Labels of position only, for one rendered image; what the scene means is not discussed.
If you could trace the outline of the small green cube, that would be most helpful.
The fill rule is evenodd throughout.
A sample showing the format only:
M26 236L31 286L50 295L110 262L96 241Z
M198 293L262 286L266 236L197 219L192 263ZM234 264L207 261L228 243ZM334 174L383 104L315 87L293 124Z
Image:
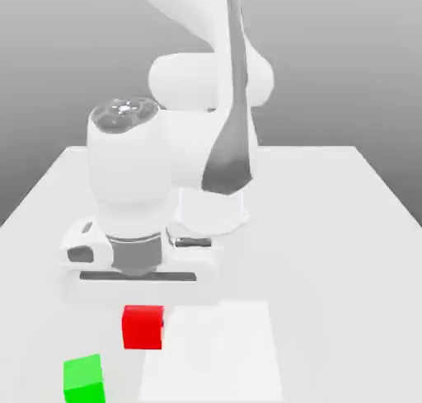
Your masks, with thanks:
M63 362L63 395L65 403L106 403L99 354Z

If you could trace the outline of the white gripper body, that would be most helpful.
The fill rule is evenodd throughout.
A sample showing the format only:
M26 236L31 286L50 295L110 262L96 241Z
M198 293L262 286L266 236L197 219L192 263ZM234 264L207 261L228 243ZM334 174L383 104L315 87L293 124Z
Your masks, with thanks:
M59 266L60 293L78 306L201 306L218 300L218 262L171 261L144 275L89 263Z

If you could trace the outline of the small red cube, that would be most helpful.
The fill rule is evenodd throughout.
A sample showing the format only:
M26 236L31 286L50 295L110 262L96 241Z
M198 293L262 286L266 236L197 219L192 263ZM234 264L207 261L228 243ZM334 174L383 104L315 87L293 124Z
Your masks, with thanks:
M125 306L121 317L125 349L162 348L163 306Z

